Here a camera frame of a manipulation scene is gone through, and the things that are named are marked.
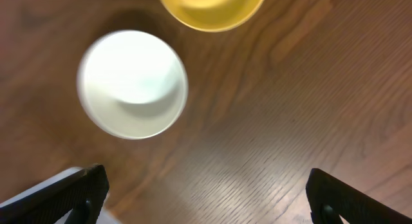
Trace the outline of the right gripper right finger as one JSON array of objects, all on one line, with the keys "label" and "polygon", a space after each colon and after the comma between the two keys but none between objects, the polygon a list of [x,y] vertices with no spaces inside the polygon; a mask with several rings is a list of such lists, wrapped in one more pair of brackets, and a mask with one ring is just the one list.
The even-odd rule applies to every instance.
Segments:
[{"label": "right gripper right finger", "polygon": [[411,224],[411,218],[318,168],[310,171],[306,196],[314,224]]}]

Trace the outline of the white small bowl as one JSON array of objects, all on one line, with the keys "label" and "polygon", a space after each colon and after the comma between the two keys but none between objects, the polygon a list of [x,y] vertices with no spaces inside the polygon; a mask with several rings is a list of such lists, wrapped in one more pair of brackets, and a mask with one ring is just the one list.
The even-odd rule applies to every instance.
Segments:
[{"label": "white small bowl", "polygon": [[89,118],[119,138],[159,135],[182,114],[189,83],[175,50],[137,30],[103,35],[84,52],[77,93]]}]

